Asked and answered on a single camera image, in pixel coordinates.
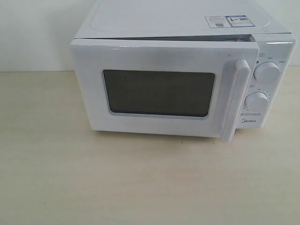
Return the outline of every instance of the beige tabletop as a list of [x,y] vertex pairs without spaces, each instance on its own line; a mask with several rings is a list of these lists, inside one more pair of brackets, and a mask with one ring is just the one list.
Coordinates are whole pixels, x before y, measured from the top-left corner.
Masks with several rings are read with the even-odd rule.
[[265,128],[90,130],[74,72],[0,74],[0,225],[300,224],[300,67]]

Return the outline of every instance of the power knob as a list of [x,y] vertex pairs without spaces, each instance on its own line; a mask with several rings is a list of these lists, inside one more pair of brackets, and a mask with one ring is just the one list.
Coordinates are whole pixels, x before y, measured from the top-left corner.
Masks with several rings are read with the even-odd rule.
[[249,110],[259,112],[269,105],[269,100],[264,93],[255,92],[246,98],[245,104]]
[[280,77],[280,70],[274,62],[264,62],[255,69],[254,77],[260,83],[272,83]]

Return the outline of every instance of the control panel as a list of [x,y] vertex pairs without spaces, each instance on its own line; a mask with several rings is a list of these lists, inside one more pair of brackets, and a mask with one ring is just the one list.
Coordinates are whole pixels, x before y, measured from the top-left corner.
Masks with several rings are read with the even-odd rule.
[[237,128],[264,125],[296,44],[292,34],[253,35],[260,52]]

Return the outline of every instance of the wall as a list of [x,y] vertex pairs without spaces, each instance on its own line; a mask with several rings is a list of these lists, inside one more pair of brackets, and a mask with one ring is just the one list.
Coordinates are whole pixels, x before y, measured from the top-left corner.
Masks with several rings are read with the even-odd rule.
[[[300,39],[299,0],[258,0]],[[68,45],[95,0],[0,0],[0,71],[73,70]],[[292,59],[300,65],[300,47]]]

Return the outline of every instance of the microwave top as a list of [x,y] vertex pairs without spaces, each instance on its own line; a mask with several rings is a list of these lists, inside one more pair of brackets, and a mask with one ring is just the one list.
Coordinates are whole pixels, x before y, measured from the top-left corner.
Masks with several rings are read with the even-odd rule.
[[98,0],[75,38],[290,33],[254,0]]

